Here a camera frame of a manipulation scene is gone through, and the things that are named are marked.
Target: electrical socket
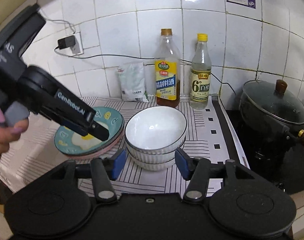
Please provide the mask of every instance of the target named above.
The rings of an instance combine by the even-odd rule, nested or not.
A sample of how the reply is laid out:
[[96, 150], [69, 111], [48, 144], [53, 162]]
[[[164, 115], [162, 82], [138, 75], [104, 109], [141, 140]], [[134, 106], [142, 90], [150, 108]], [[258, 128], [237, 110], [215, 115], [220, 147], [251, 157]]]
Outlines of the electrical socket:
[[70, 47], [70, 48], [60, 49], [59, 50], [60, 53], [65, 54], [67, 56], [76, 56], [76, 55], [84, 54], [82, 39], [81, 39], [81, 33], [80, 32], [75, 33], [74, 37], [75, 37], [75, 43], [76, 44], [73, 47]]

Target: teal plate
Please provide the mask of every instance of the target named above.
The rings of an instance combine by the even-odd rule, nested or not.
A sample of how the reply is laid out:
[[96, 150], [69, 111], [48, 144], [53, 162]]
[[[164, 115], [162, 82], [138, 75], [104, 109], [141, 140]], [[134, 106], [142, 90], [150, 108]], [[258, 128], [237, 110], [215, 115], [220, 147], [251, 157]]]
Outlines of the teal plate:
[[122, 115], [113, 108], [109, 107], [94, 107], [96, 111], [94, 121], [108, 128], [110, 136], [108, 140], [97, 144], [96, 138], [88, 134], [80, 136], [76, 132], [60, 126], [57, 130], [54, 143], [56, 148], [67, 155], [85, 155], [103, 149], [117, 138], [124, 127]]

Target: plastic bag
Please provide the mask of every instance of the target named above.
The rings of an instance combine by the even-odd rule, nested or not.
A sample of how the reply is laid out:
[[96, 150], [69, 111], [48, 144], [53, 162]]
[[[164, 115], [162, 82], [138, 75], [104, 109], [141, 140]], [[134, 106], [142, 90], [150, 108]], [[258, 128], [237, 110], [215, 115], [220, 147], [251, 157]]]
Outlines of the plastic bag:
[[119, 66], [119, 76], [123, 101], [148, 102], [145, 88], [144, 66], [142, 62], [133, 62]]

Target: hand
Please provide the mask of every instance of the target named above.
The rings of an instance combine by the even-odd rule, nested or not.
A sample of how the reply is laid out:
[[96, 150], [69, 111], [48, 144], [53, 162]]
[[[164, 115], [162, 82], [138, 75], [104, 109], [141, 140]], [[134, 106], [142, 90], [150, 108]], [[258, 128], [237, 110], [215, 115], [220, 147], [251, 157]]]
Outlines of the hand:
[[[5, 117], [0, 109], [0, 123], [5, 122]], [[25, 119], [17, 122], [14, 127], [0, 127], [0, 158], [2, 153], [6, 153], [10, 149], [10, 142], [20, 139], [21, 133], [28, 129], [29, 120]]]

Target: cooking wine bottle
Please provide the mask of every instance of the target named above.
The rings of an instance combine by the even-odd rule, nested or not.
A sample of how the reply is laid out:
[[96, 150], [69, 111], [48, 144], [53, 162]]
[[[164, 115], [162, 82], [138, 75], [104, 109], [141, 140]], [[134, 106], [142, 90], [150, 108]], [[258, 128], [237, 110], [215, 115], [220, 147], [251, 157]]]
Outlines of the cooking wine bottle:
[[204, 109], [210, 90], [212, 62], [207, 50], [207, 34], [197, 34], [197, 47], [191, 68], [190, 106]]
[[177, 107], [180, 103], [180, 51], [172, 40], [172, 29], [161, 29], [155, 55], [156, 103]]

